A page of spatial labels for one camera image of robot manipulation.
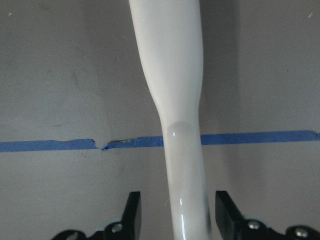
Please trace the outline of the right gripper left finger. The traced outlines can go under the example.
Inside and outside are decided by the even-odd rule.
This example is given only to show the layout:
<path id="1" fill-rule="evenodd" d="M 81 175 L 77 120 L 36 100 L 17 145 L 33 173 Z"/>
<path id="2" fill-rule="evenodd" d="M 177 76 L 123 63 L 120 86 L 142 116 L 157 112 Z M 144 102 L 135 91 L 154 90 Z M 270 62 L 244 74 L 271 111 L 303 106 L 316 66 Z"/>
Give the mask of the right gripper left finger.
<path id="1" fill-rule="evenodd" d="M 91 236 L 80 230 L 68 229 L 56 234 L 54 240 L 138 240 L 142 224 L 141 193 L 129 193 L 120 221 L 108 224 Z"/>

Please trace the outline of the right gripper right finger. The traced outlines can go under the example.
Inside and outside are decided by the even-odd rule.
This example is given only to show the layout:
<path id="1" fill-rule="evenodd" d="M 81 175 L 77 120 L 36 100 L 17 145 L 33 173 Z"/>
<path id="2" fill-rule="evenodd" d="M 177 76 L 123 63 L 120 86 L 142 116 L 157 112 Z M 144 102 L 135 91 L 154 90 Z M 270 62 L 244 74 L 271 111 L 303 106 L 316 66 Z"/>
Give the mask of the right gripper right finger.
<path id="1" fill-rule="evenodd" d="M 224 240 L 318 240 L 320 232 L 306 225 L 294 225 L 279 233 L 263 222 L 245 218 L 225 190 L 215 192 L 215 221 Z"/>

